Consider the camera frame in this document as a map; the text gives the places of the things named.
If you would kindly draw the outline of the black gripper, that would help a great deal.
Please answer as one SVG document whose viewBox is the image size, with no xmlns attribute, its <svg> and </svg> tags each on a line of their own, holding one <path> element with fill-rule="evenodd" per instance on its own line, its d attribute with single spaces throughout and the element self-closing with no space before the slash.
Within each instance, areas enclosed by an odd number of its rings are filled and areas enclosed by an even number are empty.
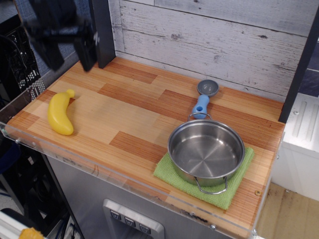
<svg viewBox="0 0 319 239">
<path fill-rule="evenodd" d="M 24 22 L 30 41 L 44 63 L 53 71 L 64 64 L 58 43 L 74 43 L 85 72 L 97 62 L 99 42 L 92 21 L 77 14 L 73 0 L 31 0 L 36 19 Z"/>
</svg>

